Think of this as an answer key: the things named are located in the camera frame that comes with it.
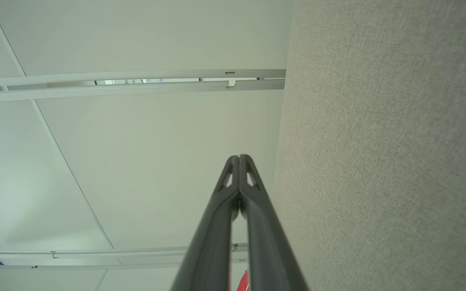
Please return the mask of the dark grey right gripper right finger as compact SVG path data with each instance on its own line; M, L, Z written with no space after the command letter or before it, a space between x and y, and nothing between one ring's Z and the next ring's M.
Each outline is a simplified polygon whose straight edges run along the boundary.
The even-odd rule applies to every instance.
M248 225L250 291L309 291L251 156L239 157L239 190Z

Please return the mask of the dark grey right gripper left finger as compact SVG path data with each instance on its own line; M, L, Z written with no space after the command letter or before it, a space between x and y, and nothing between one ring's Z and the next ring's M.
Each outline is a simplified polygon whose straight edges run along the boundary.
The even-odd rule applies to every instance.
M239 208L239 157L226 160L171 291L229 291L231 225Z

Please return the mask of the red jersey with white sleeves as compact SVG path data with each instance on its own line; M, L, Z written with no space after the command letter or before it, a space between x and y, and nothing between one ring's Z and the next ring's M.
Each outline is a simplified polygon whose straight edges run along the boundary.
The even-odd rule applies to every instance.
M239 282L239 285L236 289L236 291L249 291L249 278L248 278L248 270L246 270Z

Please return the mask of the pale wall panel rail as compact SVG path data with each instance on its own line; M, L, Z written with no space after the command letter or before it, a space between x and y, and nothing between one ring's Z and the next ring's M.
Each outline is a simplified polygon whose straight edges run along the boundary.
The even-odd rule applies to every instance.
M179 267L189 246L122 250L0 251L0 267L28 269L158 269Z

